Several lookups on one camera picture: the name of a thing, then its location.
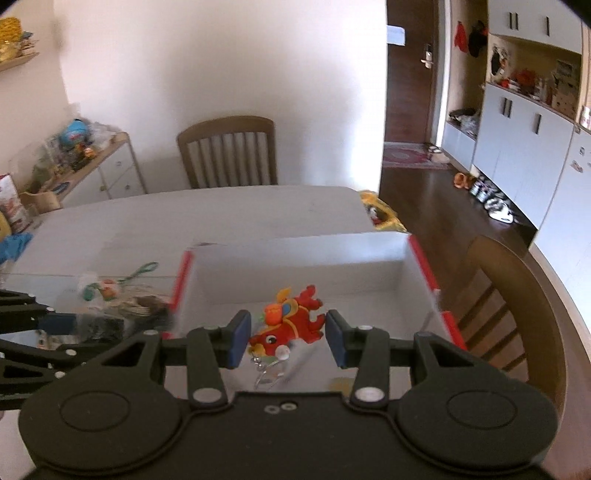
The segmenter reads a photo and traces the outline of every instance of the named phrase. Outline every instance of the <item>door handle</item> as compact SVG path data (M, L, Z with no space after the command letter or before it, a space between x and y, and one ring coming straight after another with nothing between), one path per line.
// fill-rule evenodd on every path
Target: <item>door handle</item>
M581 165L579 165L576 160L573 160L573 162L570 164L571 167L573 167L576 171L578 171L579 173L583 173L583 167Z
M537 113L537 114L535 114L535 117L536 118L535 118L534 133L536 135L539 135L540 134L540 125L542 124L542 116L539 113Z
M425 65L426 69L433 68L433 45L430 43L425 45L425 58L421 60L421 63Z

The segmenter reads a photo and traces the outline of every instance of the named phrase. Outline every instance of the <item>door mat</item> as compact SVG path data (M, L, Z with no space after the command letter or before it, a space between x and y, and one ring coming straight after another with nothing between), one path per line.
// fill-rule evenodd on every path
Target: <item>door mat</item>
M383 168L423 168L447 170L449 159L444 153L431 153L428 145L416 143L384 143Z

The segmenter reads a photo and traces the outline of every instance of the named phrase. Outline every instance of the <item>white box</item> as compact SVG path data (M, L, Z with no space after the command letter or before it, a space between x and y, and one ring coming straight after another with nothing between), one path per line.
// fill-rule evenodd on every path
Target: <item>white box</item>
M372 325L391 337L412 339L429 330L450 335L437 308L439 293L418 243L411 235L371 232L283 238L248 244L204 244L189 250L177 280L177 326L184 336L200 326L225 325L240 309L253 324L277 292L297 295L314 284L323 309L336 309L351 326ZM308 345L296 340L285 377L272 391L327 391L355 377L339 369L326 339ZM252 391L258 372L246 353L239 368L222 371L228 393ZM166 386L186 398L184 368L167 372ZM410 387L408 369L391 369L391 398Z

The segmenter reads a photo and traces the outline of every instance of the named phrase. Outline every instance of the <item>orange toy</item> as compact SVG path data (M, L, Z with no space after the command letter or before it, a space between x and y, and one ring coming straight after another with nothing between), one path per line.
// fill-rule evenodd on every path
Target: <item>orange toy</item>
M322 307L322 301L314 299L316 287L309 285L299 296L289 298L290 288L277 294L277 302L265 307L265 328L250 339L250 351L258 357L285 357L289 354L287 344L301 338L306 343L313 343L323 337L320 329L324 326L324 314L310 320L310 311Z

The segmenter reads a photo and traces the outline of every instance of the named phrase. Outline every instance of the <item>chair backrest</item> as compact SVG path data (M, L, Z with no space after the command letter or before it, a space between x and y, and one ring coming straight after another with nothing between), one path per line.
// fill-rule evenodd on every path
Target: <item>chair backrest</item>
M522 259L496 240L477 237L440 304L454 314L462 312L457 325L468 350L537 387L562 416L566 361L560 329Z
M193 189L277 185L275 124L229 116L193 125L177 137Z

